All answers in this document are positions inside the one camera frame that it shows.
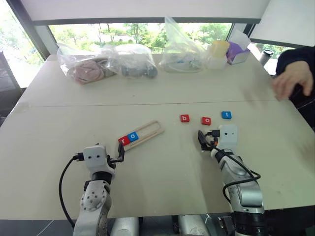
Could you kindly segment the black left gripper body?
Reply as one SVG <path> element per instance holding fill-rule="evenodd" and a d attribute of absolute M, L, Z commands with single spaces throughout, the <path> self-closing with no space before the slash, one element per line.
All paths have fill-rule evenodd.
<path fill-rule="evenodd" d="M 109 167 L 111 167 L 112 169 L 116 168 L 116 164 L 117 163 L 121 163 L 122 160 L 119 160 L 118 157 L 116 158 L 110 158 L 110 155 L 107 154 L 106 155 L 106 159 L 107 159 L 107 164 L 109 165 Z"/>

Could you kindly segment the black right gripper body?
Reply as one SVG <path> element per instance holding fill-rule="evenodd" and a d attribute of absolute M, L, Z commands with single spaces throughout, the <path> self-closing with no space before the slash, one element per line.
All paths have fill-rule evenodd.
<path fill-rule="evenodd" d="M 218 141 L 219 141 L 219 139 L 217 137 L 213 138 L 213 140 L 211 140 L 211 141 L 207 141 L 206 140 L 207 148 L 206 149 L 201 149 L 201 151 L 205 151 L 205 152 L 212 151 L 214 149 L 214 147 L 216 147 L 218 145 Z"/>

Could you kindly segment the person's bare hand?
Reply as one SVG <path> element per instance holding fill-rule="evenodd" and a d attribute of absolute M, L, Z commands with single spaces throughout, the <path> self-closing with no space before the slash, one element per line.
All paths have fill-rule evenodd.
<path fill-rule="evenodd" d="M 279 100 L 291 96 L 294 87 L 300 85 L 305 96 L 311 95 L 313 89 L 313 75 L 305 61 L 295 61 L 286 66 L 283 73 L 272 82 L 273 90 Z"/>

